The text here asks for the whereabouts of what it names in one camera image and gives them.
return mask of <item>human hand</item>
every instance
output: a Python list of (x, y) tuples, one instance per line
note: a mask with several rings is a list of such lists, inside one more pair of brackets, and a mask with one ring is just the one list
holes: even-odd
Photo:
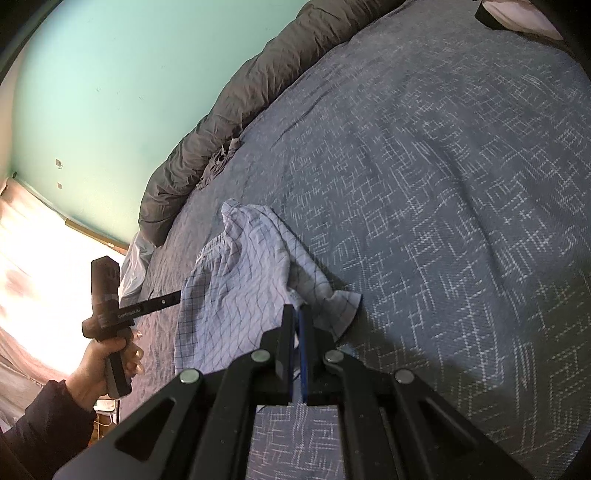
[[(134, 332), (135, 338), (140, 336), (139, 332)], [(81, 408), (92, 411), (96, 400), (107, 394), (105, 359), (111, 353), (123, 350), (125, 343), (125, 338), (121, 337), (110, 338), (102, 342), (90, 341), (82, 357), (82, 362), (66, 380), (66, 388)], [(143, 356), (144, 351), (135, 343), (129, 342), (123, 355), (125, 375), (128, 378), (144, 373), (144, 367), (140, 362)]]

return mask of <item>wall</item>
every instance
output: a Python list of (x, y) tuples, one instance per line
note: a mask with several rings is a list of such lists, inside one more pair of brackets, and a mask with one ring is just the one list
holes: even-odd
[(0, 84), (0, 192), (6, 186), (9, 175), (12, 153), (12, 104), (23, 56), (22, 51)]
[(12, 168), (61, 213), (129, 241), (150, 174), (303, 4), (65, 0), (22, 63)]

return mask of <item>blue bedspread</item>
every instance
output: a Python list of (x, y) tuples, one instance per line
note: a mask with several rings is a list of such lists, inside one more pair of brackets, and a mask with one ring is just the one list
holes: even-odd
[[(228, 198), (270, 205), (364, 296), (344, 341), (415, 369), (538, 478), (591, 427), (591, 87), (569, 55), (414, 0), (331, 51), (244, 132), (152, 258), (143, 297), (180, 288)], [(178, 310), (144, 318), (148, 374), (173, 375)], [(336, 413), (256, 418), (249, 478), (343, 478)]]

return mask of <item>metal screw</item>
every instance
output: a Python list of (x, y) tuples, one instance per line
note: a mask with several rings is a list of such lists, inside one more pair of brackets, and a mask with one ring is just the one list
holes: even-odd
[(199, 372), (194, 368), (187, 368), (180, 374), (181, 383), (191, 384), (199, 380)]
[(338, 364), (345, 359), (345, 354), (338, 350), (329, 350), (324, 354), (324, 358), (326, 358), (326, 361), (331, 364)]
[(271, 354), (266, 350), (255, 350), (251, 353), (251, 358), (258, 364), (268, 362), (271, 358)]
[(394, 374), (394, 378), (398, 383), (409, 384), (413, 382), (414, 374), (410, 370), (402, 368)]

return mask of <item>bed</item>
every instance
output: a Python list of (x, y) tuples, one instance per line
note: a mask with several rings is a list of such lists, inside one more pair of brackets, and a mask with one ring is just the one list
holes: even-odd
[[(156, 250), (140, 299), (180, 288), (222, 203), (269, 205), (335, 287), (363, 294), (344, 348), (414, 369), (536, 478), (591, 428), (591, 85), (565, 51), (411, 0), (328, 52), (240, 136)], [(174, 376), (178, 307), (144, 317)], [(344, 478), (336, 411), (266, 407), (249, 478)]]

